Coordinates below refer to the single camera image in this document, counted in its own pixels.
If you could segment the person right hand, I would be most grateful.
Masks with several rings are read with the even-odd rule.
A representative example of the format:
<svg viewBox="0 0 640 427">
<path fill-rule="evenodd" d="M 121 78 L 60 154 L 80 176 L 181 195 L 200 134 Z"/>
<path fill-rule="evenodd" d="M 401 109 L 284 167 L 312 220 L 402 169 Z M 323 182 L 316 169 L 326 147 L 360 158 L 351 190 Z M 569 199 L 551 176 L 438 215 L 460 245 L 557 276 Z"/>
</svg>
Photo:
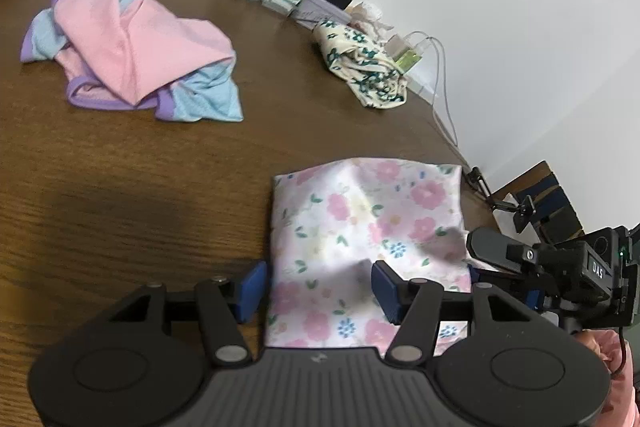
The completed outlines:
<svg viewBox="0 0 640 427">
<path fill-rule="evenodd" d="M 620 335 L 611 329 L 586 331 L 575 338 L 593 351 L 610 372 L 611 384 L 608 397 L 597 418 L 597 426 L 634 425 L 634 385 L 628 349 L 620 342 Z"/>
</svg>

